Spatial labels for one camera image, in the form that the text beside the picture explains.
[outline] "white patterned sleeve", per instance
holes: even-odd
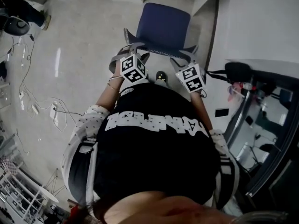
[[[216,176],[214,192],[214,200],[217,203],[213,207],[222,208],[237,191],[240,178],[239,166],[228,149],[222,131],[210,130],[210,134],[220,155],[220,170]]]
[[[91,145],[96,142],[97,134],[103,120],[109,115],[109,111],[98,105],[92,105],[84,113],[76,123],[76,127],[71,135],[70,142],[66,147],[61,161],[61,170],[64,178],[65,185],[68,188],[69,172],[71,162],[76,153],[79,145],[82,142],[90,143]],[[89,148],[82,148],[80,152],[89,152]]]

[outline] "black pants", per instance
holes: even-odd
[[[44,15],[24,0],[3,0],[3,3],[9,10],[10,16],[18,16],[25,21],[34,22],[39,27],[45,21]]]

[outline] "wrist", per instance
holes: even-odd
[[[119,77],[117,79],[109,80],[108,83],[111,84],[114,88],[120,89],[124,80],[125,79],[123,77]]]
[[[191,99],[201,99],[200,93],[198,92],[192,92],[190,93]]]
[[[116,72],[111,77],[120,77],[120,76],[121,76],[120,73]]]

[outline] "white wall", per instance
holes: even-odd
[[[281,72],[294,68],[299,63],[299,0],[230,0],[226,56],[277,61],[261,62],[268,71],[272,65]]]

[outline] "bracelet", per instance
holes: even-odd
[[[115,79],[118,79],[118,78],[121,78],[122,76],[117,76],[117,77],[111,77],[110,79],[109,79],[109,81],[111,81],[111,80],[115,80]]]
[[[117,91],[118,92],[118,90],[117,89],[115,89],[115,88],[113,88],[110,84],[109,84],[109,82],[107,83],[107,85],[112,89],[112,90],[114,90],[114,91]]]

